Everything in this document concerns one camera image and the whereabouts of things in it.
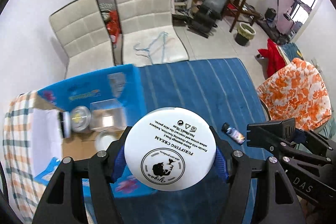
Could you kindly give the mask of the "white round cream jar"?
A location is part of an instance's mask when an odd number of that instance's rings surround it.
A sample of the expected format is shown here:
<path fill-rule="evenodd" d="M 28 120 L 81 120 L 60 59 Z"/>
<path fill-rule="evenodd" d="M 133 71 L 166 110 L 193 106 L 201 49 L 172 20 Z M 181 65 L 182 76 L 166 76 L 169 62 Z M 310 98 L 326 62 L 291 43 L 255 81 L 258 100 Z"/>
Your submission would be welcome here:
<path fill-rule="evenodd" d="M 141 183 L 156 190 L 177 191 L 205 178 L 216 148 L 202 117 L 180 107 L 164 107 L 145 115 L 130 129 L 124 156 Z"/>

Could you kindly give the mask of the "plaid checkered cloth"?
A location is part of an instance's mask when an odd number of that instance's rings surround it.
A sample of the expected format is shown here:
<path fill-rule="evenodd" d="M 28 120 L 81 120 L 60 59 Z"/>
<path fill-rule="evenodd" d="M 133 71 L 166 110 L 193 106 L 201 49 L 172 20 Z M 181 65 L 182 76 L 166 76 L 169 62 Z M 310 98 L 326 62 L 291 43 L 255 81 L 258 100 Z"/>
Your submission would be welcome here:
<path fill-rule="evenodd" d="M 38 203 L 46 189 L 33 175 L 33 109 L 37 91 L 17 96 L 9 104 L 3 124 L 5 174 L 9 179 L 10 197 L 24 223 L 32 223 Z"/>

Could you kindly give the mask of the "black round ME tin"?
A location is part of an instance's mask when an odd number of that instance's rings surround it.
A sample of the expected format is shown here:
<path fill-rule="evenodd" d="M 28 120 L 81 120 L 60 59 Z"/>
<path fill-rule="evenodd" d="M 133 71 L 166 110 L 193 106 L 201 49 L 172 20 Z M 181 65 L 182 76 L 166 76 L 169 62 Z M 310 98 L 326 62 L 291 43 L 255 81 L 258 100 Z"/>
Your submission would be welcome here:
<path fill-rule="evenodd" d="M 71 136 L 71 118 L 70 113 L 67 111 L 61 111 L 58 113 L 60 128 L 62 132 L 63 139 L 69 138 Z"/>

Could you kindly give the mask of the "left white quilted chair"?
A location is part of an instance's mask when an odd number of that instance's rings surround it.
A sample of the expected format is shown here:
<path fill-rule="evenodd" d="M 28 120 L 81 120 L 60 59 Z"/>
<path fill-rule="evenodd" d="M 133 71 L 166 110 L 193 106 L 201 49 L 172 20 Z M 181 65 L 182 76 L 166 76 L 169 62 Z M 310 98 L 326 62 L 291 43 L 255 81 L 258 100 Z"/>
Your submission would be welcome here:
<path fill-rule="evenodd" d="M 76 0 L 49 17 L 68 56 L 65 78 L 115 66 L 112 41 L 97 0 Z"/>

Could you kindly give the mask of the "black weight bench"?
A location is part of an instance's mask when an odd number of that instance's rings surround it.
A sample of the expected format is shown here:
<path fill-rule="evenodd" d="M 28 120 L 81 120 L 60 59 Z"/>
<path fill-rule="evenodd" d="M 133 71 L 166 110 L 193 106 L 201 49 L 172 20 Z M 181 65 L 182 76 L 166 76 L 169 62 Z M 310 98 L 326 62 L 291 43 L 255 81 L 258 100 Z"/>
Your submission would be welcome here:
<path fill-rule="evenodd" d="M 216 21 L 222 19 L 222 12 L 229 0 L 204 0 L 194 15 L 188 30 L 204 38 L 216 26 Z"/>

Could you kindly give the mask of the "blue striped cloth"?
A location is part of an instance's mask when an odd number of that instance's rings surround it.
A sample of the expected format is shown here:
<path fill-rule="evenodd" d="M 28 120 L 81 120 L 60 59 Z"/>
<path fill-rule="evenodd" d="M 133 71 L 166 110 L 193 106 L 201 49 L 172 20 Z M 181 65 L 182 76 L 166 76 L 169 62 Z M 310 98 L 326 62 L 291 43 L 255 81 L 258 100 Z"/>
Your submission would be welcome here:
<path fill-rule="evenodd" d="M 141 67 L 147 111 L 182 107 L 201 116 L 217 132 L 224 123 L 246 133 L 266 120 L 252 80 L 239 59 L 182 61 Z M 195 186 L 177 192 L 116 198 L 125 223 L 215 223 L 228 185 L 210 170 Z"/>

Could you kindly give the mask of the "clear acrylic box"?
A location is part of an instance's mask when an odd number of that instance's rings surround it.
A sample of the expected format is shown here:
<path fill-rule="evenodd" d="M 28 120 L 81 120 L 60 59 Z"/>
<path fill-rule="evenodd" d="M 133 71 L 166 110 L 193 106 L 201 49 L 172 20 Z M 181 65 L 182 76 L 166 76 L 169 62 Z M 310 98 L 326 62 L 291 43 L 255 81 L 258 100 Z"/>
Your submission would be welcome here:
<path fill-rule="evenodd" d="M 126 128 L 125 108 L 117 99 L 92 102 L 90 129 L 96 132 L 118 132 Z"/>

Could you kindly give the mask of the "right white quilted chair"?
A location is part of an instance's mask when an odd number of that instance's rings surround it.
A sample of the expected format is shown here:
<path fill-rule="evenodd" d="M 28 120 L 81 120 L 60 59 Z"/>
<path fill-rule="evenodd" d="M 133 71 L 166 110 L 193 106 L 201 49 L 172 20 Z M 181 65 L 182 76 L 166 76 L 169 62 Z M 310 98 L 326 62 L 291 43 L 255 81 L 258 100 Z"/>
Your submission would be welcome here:
<path fill-rule="evenodd" d="M 189 55 L 173 27 L 172 0 L 114 0 L 122 33 L 121 59 L 123 64 L 137 67 L 151 65 L 137 56 L 133 46 L 146 47 L 160 32 L 169 33 L 171 40 L 166 47 L 165 61 L 187 61 Z"/>

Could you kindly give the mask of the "blue milk carton box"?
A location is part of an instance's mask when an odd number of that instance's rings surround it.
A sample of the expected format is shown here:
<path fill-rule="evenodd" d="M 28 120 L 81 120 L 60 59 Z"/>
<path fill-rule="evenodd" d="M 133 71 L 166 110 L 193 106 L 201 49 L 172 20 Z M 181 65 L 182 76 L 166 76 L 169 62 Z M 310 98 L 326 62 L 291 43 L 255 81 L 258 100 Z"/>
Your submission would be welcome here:
<path fill-rule="evenodd" d="M 58 113 L 78 106 L 89 109 L 92 102 L 117 99 L 125 108 L 126 127 L 146 114 L 141 75 L 133 65 L 122 65 L 71 77 L 37 92 L 33 109 L 33 175 L 48 184 L 61 159 L 88 159 L 97 153 L 100 132 L 76 133 L 63 139 Z"/>

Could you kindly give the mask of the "red cloth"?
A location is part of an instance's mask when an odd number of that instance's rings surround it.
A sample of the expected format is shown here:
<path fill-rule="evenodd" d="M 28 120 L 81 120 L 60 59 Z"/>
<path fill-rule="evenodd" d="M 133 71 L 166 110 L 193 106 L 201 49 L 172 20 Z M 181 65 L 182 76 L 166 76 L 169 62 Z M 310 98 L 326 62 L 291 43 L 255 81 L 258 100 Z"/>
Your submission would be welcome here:
<path fill-rule="evenodd" d="M 287 65 L 284 57 L 281 55 L 278 45 L 272 39 L 267 40 L 267 49 L 258 49 L 261 57 L 268 60 L 266 74 L 271 77 L 274 73 Z"/>

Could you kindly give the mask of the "orange floral cushion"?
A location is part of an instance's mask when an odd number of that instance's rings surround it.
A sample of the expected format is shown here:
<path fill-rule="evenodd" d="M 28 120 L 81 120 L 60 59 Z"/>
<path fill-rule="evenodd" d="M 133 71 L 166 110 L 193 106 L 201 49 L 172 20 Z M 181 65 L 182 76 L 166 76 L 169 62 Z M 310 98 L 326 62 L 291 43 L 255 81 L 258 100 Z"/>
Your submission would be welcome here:
<path fill-rule="evenodd" d="M 332 116 L 329 93 L 319 71 L 295 58 L 257 87 L 270 120 L 295 119 L 296 128 L 315 130 Z"/>

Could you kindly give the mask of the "white quilted chair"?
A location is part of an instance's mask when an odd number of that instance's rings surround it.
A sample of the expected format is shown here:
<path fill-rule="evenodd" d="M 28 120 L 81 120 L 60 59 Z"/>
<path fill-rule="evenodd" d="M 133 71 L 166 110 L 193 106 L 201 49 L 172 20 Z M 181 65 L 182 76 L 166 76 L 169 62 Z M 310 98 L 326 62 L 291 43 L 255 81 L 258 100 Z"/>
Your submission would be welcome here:
<path fill-rule="evenodd" d="M 151 65 L 137 56 L 133 46 L 146 47 L 160 32 L 169 33 L 171 40 L 166 47 L 165 61 L 187 61 L 189 55 L 173 27 L 172 0 L 114 0 L 122 33 L 121 59 L 123 64 L 137 67 Z"/>
<path fill-rule="evenodd" d="M 115 66 L 112 41 L 97 0 L 76 0 L 49 17 L 68 56 L 65 78 Z"/>

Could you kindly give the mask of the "black trash bin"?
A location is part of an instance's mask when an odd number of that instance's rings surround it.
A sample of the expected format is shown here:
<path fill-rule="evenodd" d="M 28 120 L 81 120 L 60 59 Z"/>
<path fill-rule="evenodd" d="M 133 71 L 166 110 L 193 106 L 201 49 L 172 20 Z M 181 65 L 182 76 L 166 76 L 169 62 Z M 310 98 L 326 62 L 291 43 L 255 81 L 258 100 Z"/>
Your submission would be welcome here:
<path fill-rule="evenodd" d="M 255 29 L 245 22 L 240 22 L 235 36 L 235 42 L 238 45 L 246 46 L 246 44 L 256 35 Z"/>

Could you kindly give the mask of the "silver round tin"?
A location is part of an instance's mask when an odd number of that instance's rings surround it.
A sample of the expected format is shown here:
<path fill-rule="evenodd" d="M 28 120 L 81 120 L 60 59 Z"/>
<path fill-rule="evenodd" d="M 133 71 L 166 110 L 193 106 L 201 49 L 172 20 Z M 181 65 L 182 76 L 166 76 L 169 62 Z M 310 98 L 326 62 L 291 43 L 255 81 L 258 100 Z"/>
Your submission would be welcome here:
<path fill-rule="evenodd" d="M 85 106 L 78 106 L 70 112 L 71 129 L 76 133 L 90 133 L 91 112 Z"/>

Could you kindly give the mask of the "brown wooden chair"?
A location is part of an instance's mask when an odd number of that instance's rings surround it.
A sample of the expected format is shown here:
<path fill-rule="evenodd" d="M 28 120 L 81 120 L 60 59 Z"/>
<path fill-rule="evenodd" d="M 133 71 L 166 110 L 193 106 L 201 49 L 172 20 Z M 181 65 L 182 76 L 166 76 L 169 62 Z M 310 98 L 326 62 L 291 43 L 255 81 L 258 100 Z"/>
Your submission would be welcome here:
<path fill-rule="evenodd" d="M 252 20 L 249 22 L 239 19 L 241 14 L 251 16 Z M 252 26 L 257 20 L 260 20 L 262 17 L 262 15 L 255 9 L 250 9 L 247 7 L 246 0 L 229 0 L 226 7 L 224 8 L 222 15 L 230 16 L 234 19 L 229 32 L 233 31 L 237 22 L 249 23 Z"/>

